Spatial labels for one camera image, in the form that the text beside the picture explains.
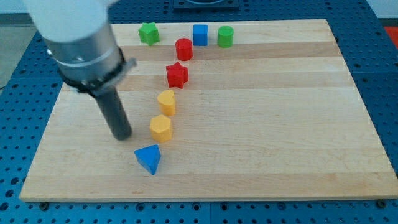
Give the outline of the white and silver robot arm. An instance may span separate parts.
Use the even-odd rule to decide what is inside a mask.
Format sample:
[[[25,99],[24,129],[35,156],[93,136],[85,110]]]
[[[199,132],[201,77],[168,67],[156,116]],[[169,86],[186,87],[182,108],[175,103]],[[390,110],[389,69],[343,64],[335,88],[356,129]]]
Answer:
[[[116,0],[24,0],[62,80],[83,93],[113,89],[134,66],[125,60],[109,23]]]

